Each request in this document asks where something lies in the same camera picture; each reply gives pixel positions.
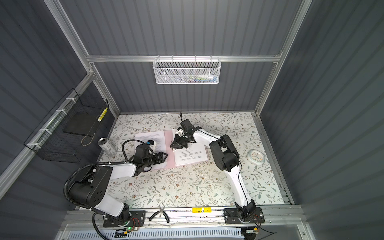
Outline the printed paper sheet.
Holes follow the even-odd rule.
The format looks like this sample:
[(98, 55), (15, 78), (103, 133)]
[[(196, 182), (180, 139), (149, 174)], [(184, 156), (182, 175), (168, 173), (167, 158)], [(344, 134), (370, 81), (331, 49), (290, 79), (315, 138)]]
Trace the printed paper sheet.
[(135, 157), (136, 172), (145, 173), (164, 168), (168, 157), (163, 131), (136, 134)]

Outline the printed paper sheets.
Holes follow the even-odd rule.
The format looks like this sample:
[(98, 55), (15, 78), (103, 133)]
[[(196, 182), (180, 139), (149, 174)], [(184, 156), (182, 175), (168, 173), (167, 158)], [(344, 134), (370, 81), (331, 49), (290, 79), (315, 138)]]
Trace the printed paper sheets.
[(208, 161), (206, 146), (200, 143), (188, 143), (187, 148), (172, 148), (175, 159), (175, 166), (185, 166)]

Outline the pink folder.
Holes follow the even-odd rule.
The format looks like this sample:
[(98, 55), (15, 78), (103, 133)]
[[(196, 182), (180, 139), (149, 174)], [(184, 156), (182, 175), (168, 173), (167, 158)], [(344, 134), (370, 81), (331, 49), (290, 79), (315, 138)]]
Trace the pink folder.
[(166, 153), (168, 154), (168, 157), (166, 159), (167, 166), (165, 169), (172, 169), (176, 167), (175, 163), (175, 154), (174, 150), (170, 147), (171, 143), (174, 140), (174, 134), (172, 130), (164, 130), (165, 134), (165, 141), (166, 141)]

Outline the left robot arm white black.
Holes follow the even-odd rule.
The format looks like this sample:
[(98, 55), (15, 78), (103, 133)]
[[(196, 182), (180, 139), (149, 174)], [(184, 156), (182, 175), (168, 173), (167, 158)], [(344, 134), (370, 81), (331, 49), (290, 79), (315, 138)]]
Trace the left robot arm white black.
[(112, 219), (124, 226), (133, 222), (129, 206), (107, 193), (112, 180), (137, 177), (155, 165), (166, 162), (168, 154), (156, 153), (153, 141), (142, 142), (136, 147), (135, 155), (123, 153), (122, 162), (97, 162), (77, 169), (66, 180), (63, 192), (68, 202), (80, 208)]

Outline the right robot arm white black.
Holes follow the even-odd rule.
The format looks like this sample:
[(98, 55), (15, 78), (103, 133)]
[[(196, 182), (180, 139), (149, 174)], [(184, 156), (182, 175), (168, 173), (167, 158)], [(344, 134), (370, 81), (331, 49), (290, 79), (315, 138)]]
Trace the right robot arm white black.
[(239, 220), (243, 223), (250, 222), (257, 206), (241, 176), (240, 155), (231, 138), (228, 135), (218, 136), (201, 127), (195, 127), (188, 119), (180, 122), (180, 125), (170, 147), (175, 150), (187, 149), (191, 144), (203, 144), (209, 147), (216, 166), (229, 180)]

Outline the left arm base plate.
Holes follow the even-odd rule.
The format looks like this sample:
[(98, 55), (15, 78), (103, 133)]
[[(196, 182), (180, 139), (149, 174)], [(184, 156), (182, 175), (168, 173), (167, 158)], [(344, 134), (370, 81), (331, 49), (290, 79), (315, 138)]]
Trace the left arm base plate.
[(119, 216), (114, 217), (111, 215), (103, 216), (104, 228), (117, 228), (117, 227), (142, 227), (145, 222), (145, 211), (123, 211)]

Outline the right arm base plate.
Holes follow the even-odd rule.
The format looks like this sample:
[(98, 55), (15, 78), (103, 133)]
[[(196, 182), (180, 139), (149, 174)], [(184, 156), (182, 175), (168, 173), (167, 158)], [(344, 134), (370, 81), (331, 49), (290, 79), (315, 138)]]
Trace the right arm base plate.
[(265, 217), (261, 208), (256, 207), (254, 211), (251, 212), (251, 216), (247, 220), (241, 220), (238, 216), (236, 208), (224, 208), (223, 209), (225, 223), (230, 224), (264, 224)]

